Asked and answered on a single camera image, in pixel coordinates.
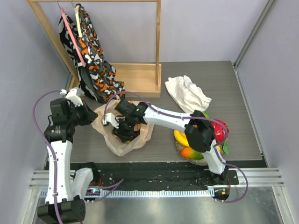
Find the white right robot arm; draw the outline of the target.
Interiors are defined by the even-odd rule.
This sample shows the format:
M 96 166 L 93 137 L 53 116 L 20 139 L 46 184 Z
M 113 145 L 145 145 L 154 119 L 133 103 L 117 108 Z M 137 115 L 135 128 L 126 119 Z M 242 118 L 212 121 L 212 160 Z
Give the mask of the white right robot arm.
M 211 172 L 211 179 L 216 184 L 224 183 L 228 178 L 228 166 L 223 160 L 216 144 L 212 121 L 202 112 L 192 114 L 178 113 L 158 108 L 146 102 L 138 105 L 127 100 L 121 100 L 115 107 L 121 115 L 117 118 L 110 114 L 113 134 L 122 142 L 132 140 L 135 136 L 134 127 L 138 124 L 164 126 L 183 132 L 186 135 L 189 147 L 203 155 Z

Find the translucent plastic shopping bag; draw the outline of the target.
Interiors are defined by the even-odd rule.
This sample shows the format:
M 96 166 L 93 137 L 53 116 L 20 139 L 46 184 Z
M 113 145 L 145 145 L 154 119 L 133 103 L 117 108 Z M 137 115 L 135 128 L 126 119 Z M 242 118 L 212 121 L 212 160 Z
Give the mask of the translucent plastic shopping bag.
M 103 114 L 112 113 L 115 121 L 122 120 L 124 117 L 115 110 L 119 100 L 112 100 L 108 105 L 98 107 L 94 112 L 98 114 L 96 120 L 92 123 L 92 127 L 103 135 L 107 147 L 117 156 L 124 156 L 134 149 L 142 148 L 147 141 L 151 139 L 153 125 L 137 124 L 133 128 L 133 137 L 130 138 L 128 132 L 115 135 L 119 129 L 111 124 L 105 126 L 102 123 Z

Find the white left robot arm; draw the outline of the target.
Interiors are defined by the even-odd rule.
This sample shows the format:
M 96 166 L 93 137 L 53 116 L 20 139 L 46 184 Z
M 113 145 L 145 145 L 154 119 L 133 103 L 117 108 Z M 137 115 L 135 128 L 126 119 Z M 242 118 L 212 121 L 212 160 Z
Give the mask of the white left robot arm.
M 44 137 L 49 154 L 49 184 L 45 205 L 37 216 L 47 224 L 83 222 L 85 194 L 100 179 L 94 162 L 82 163 L 71 177 L 71 151 L 76 126 L 91 124 L 97 114 L 80 97 L 58 98 L 50 102 L 52 125 Z

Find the green fake mango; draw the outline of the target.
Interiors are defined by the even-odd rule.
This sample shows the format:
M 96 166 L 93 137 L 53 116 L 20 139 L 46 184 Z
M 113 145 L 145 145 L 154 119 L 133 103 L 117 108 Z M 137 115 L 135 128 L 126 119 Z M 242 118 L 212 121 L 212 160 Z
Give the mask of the green fake mango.
M 204 156 L 202 153 L 195 151 L 190 147 L 185 147 L 181 150 L 180 154 L 190 160 L 202 160 Z

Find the green fake watermelon ball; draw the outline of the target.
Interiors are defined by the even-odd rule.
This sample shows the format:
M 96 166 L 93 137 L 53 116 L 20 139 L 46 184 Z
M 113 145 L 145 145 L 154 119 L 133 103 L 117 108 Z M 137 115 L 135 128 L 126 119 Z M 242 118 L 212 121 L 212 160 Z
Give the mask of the green fake watermelon ball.
M 205 113 L 205 112 L 202 112 L 202 114 L 203 114 L 203 116 L 205 117 L 205 118 L 210 118 L 210 116 L 207 114 L 207 113 Z

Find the yellow fake banana bunch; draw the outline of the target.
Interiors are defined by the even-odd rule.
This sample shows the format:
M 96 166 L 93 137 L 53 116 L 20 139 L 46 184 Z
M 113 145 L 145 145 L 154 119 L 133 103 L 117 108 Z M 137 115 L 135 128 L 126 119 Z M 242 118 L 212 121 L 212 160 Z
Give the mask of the yellow fake banana bunch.
M 186 138 L 186 135 L 178 130 L 174 130 L 173 131 L 175 140 L 180 143 L 181 145 L 185 146 L 185 147 L 189 147 L 189 143 L 188 140 Z

